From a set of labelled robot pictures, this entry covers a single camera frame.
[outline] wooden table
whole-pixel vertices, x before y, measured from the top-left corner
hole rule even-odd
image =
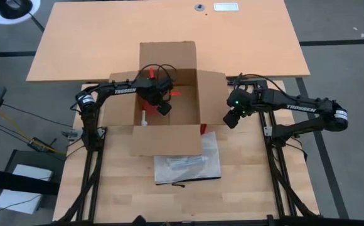
[[[277,84],[284,88],[282,82]],[[278,124],[294,123],[289,110],[278,110],[275,115]],[[81,123],[77,115],[74,128],[80,128]],[[188,182],[181,188],[156,186],[153,158],[130,155],[131,126],[109,127],[95,222],[132,222],[138,215],[150,222],[253,220],[264,219],[267,214],[278,217],[259,115],[241,119],[235,129],[209,126],[207,131],[216,132],[222,178]],[[294,140],[288,143],[300,148]],[[76,143],[68,152],[80,146],[81,142]],[[283,152],[292,188],[310,210],[318,213],[303,153],[289,146]],[[81,149],[65,163],[54,220],[66,212],[80,191],[86,154]],[[287,210],[284,193],[282,196]]]
[[[224,2],[239,11],[213,9]],[[283,0],[151,0],[55,3],[27,81],[107,80],[138,69],[140,43],[160,41],[194,41],[199,70],[309,75]]]

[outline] plastic bag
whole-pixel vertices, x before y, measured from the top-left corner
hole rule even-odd
[[[201,156],[155,156],[157,185],[186,180],[221,178],[220,155],[215,132],[201,136]]]

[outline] cardboard box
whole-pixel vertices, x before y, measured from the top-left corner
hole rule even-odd
[[[197,70],[196,46],[192,41],[141,43],[139,68],[150,63],[166,63],[178,69],[178,74],[171,68],[167,70],[176,79],[173,92],[178,93],[169,101],[170,112],[162,116],[144,105],[137,94],[116,95],[105,102],[104,125],[134,126],[133,155],[201,154],[200,125],[224,125],[222,118],[228,112],[225,75]],[[155,72],[164,76],[163,71]],[[137,71],[119,72],[112,74],[110,80],[132,80],[136,75]],[[148,126],[140,126],[143,107]]]

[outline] floor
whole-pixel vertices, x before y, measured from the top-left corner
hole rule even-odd
[[[44,26],[54,0],[41,1],[36,19]],[[364,0],[286,0],[299,41],[352,40],[364,38]],[[0,25],[0,51],[35,51],[41,38],[32,21],[13,26]],[[310,97],[329,97],[348,110],[350,125],[346,131],[323,131],[324,141],[350,218],[364,219],[364,45],[314,46],[302,48],[311,71],[305,78]],[[68,110],[81,83],[26,83],[33,57],[0,58],[0,85],[8,92],[5,102],[72,124],[74,113]],[[284,79],[289,94],[298,94],[294,78]],[[65,150],[60,131],[66,127],[50,124],[29,115],[2,107],[30,136],[46,142],[58,138],[54,147]],[[297,122],[306,114],[294,113]],[[0,118],[0,123],[9,125]],[[312,134],[302,136],[309,154],[308,168],[319,209],[325,217],[338,217],[333,197]],[[13,149],[29,150],[16,139],[0,131],[0,170]],[[36,215],[3,210],[0,225],[48,223],[52,208],[41,208]]]

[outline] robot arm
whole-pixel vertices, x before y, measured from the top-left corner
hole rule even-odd
[[[290,96],[274,89],[255,89],[252,93],[244,89],[234,89],[227,99],[231,110],[223,118],[229,128],[234,128],[241,117],[250,116],[254,112],[289,109],[319,114],[315,119],[290,126],[276,125],[266,127],[265,134],[272,138],[276,146],[285,146],[291,136],[307,132],[343,131],[348,127],[348,115],[335,100],[309,99],[301,96]]]
[[[104,139],[100,130],[97,130],[97,123],[100,108],[108,97],[135,92],[150,105],[157,105],[157,110],[162,115],[166,115],[171,110],[171,106],[163,99],[163,96],[172,88],[173,81],[169,77],[156,80],[137,76],[133,81],[102,83],[79,92],[76,95],[76,101],[83,121],[82,141],[87,151],[98,151],[104,147]],[[98,93],[97,100],[92,97],[92,92]]]

